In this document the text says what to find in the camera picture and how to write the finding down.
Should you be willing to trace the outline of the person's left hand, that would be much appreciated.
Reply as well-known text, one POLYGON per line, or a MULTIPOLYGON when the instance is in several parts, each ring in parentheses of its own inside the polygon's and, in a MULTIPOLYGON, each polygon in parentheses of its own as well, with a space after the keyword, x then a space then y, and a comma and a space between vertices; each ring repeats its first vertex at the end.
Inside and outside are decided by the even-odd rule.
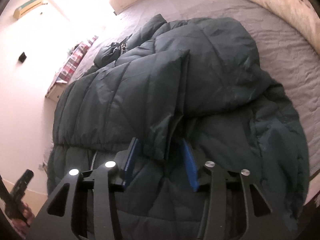
POLYGON ((31 208, 29 207, 29 205, 25 202, 22 202, 22 215, 24 216, 24 218, 27 220, 26 222, 24 222, 21 219, 12 219, 11 223, 13 228, 15 229, 15 231, 23 238, 26 238, 26 235, 29 232, 29 228, 32 224, 32 222, 35 219, 35 215, 32 212, 31 208))

